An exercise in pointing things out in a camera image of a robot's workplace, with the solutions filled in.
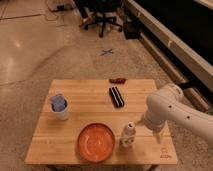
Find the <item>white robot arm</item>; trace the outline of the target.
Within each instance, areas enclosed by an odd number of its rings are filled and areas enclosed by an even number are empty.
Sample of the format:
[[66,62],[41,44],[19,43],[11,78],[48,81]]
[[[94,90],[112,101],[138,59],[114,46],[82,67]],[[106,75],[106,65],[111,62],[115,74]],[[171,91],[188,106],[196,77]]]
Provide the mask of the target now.
[[213,116],[193,109],[181,102],[183,90],[176,84],[167,84],[146,98],[147,109],[142,124],[160,132],[167,120],[176,122],[213,145]]

